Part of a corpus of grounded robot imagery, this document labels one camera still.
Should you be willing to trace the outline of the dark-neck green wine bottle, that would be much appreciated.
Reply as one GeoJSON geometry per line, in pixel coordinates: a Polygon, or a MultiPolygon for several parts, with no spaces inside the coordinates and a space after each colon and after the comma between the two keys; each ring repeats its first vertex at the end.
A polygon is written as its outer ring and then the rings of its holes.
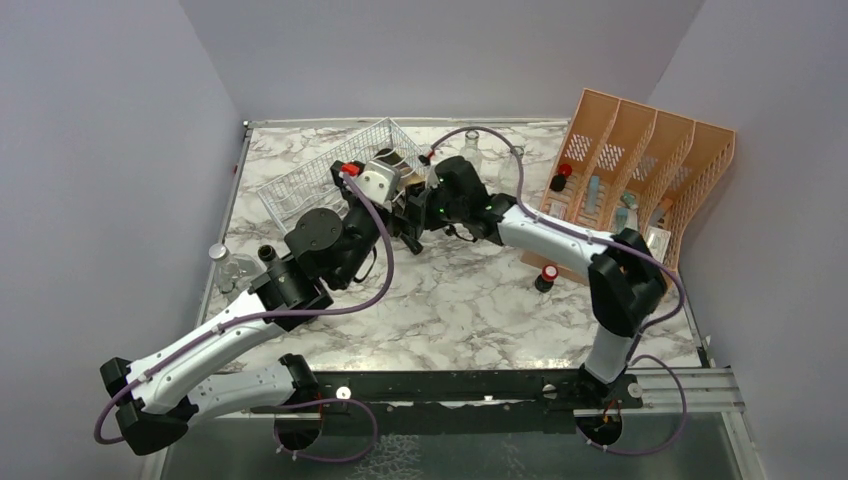
{"type": "Polygon", "coordinates": [[[396,195],[403,196],[408,188],[425,183],[426,177],[416,172],[412,172],[409,175],[403,175],[399,180],[396,195]]]}

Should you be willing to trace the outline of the clear textured glass bottle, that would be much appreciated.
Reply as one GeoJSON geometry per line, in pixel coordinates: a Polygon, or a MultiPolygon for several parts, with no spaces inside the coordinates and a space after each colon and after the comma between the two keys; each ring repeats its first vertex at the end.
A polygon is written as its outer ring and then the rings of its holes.
{"type": "Polygon", "coordinates": [[[497,174],[499,191],[512,196],[516,195],[519,188],[519,163],[523,162],[525,149],[523,146],[516,146],[515,152],[518,157],[510,153],[502,162],[497,174]]]}

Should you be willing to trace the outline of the silver-neck green wine bottle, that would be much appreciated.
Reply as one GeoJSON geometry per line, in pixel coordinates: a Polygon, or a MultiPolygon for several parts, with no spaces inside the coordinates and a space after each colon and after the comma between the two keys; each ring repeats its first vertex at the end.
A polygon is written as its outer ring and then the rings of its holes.
{"type": "Polygon", "coordinates": [[[373,160],[384,162],[387,165],[397,165],[404,162],[404,157],[395,148],[383,148],[375,153],[373,160]]]}

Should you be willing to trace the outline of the clear square glass bottle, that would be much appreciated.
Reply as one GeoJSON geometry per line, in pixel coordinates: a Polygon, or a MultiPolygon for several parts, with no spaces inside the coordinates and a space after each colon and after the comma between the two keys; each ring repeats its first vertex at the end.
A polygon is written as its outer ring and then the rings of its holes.
{"type": "Polygon", "coordinates": [[[480,134],[478,131],[465,131],[464,145],[459,152],[459,155],[468,161],[475,171],[479,171],[482,167],[482,154],[479,149],[479,138],[480,134]]]}

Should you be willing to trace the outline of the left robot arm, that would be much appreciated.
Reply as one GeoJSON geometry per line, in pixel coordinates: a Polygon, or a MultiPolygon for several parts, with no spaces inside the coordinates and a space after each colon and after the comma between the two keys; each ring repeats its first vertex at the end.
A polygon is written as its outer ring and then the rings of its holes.
{"type": "Polygon", "coordinates": [[[288,255],[267,256],[266,270],[228,307],[162,350],[129,361],[115,357],[100,368],[109,403],[94,426],[102,445],[126,443],[139,455],[160,451],[190,426],[252,407],[313,405],[317,380],[306,360],[286,354],[255,371],[222,374],[243,353],[317,317],[358,313],[376,305],[395,273],[393,237],[407,243],[420,230],[397,210],[352,199],[345,217],[316,208],[305,213],[285,242],[288,255]],[[370,299],[335,308],[329,295],[358,282],[357,273],[383,243],[387,273],[370,299]]]}

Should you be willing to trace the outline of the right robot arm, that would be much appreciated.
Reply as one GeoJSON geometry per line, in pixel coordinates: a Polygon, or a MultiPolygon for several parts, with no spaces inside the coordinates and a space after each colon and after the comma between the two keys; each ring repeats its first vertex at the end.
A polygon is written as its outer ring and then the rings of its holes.
{"type": "Polygon", "coordinates": [[[577,393],[592,407],[616,395],[637,335],[668,290],[638,231],[580,229],[513,195],[491,193],[461,156],[441,161],[427,181],[406,187],[399,215],[409,237],[461,225],[475,240],[529,251],[586,279],[599,327],[579,368],[577,393]]]}

